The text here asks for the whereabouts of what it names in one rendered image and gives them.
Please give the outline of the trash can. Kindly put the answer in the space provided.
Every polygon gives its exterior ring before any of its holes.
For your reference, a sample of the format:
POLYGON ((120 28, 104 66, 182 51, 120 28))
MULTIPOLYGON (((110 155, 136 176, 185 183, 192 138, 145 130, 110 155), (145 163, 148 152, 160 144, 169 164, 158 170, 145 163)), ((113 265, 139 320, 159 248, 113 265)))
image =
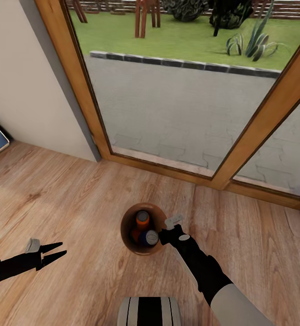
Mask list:
POLYGON ((130 207, 124 214, 120 223, 120 235, 126 248, 134 254, 152 256, 158 253, 164 246, 158 238, 158 242, 154 246, 142 247, 139 243, 133 243, 129 237, 129 231, 135 228, 136 215, 140 211, 146 211, 149 215, 151 228, 157 232, 158 236, 162 230, 167 229, 165 220, 166 214, 157 205, 150 202, 140 202, 130 207), (147 205, 147 206, 143 206, 147 205), (149 207, 150 206, 150 207, 149 207))

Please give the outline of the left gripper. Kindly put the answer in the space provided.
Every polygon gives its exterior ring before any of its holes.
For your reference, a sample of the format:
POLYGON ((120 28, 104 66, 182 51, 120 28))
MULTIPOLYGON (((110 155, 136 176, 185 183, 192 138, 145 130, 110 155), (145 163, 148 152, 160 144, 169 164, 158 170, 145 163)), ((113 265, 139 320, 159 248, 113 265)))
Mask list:
POLYGON ((23 253, 17 256, 14 256, 11 261, 11 272, 13 277, 19 275, 27 270, 32 268, 36 268, 36 271, 44 268, 44 266, 49 265, 54 260, 62 257, 67 253, 67 250, 57 252, 55 254, 47 255, 41 259, 41 252, 44 254, 47 251, 53 250, 56 247, 59 247, 63 244, 63 242, 48 244, 44 246, 40 246, 38 252, 34 253, 23 253))

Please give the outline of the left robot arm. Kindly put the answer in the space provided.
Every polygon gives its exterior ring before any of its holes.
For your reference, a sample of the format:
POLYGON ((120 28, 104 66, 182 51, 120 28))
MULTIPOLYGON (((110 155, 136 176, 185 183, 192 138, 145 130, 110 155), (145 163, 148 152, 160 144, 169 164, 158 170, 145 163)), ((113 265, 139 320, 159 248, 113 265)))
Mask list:
POLYGON ((36 268, 36 271, 44 268, 44 266, 65 255, 67 250, 47 255, 43 259, 41 259, 41 252, 44 254, 62 244, 63 242, 58 242, 42 246, 40 240, 29 239, 25 253, 7 260, 0 260, 0 281, 19 275, 32 268, 36 268))

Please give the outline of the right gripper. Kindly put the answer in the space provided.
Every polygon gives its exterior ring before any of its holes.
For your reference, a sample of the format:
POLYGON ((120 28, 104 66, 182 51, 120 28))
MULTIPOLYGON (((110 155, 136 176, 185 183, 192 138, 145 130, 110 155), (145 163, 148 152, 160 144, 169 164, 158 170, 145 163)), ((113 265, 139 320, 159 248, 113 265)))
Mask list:
POLYGON ((182 230, 182 227, 180 224, 177 224, 174 226, 175 228, 172 229, 172 230, 162 230, 160 233, 159 233, 159 237, 160 237, 160 241, 162 243, 162 245, 164 246, 165 244, 167 243, 171 243, 171 237, 179 232, 179 233, 182 233, 183 230, 182 230))

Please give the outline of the robot trunk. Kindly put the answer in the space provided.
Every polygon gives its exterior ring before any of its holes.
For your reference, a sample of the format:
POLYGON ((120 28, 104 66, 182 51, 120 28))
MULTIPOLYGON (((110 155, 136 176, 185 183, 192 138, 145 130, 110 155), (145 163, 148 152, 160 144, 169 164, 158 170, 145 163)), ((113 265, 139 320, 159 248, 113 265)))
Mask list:
POLYGON ((124 297, 117 326, 183 326, 176 297, 124 297))

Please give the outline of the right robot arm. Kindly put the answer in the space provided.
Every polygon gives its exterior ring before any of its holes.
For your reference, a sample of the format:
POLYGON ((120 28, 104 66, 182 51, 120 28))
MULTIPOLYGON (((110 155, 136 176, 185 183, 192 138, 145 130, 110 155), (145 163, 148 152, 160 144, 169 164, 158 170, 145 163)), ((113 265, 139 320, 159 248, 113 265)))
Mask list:
POLYGON ((206 256, 195 239, 185 234, 182 214, 165 220, 167 229, 159 233, 164 246, 171 243, 181 265, 203 295, 221 326, 275 326, 222 272, 211 255, 206 256))

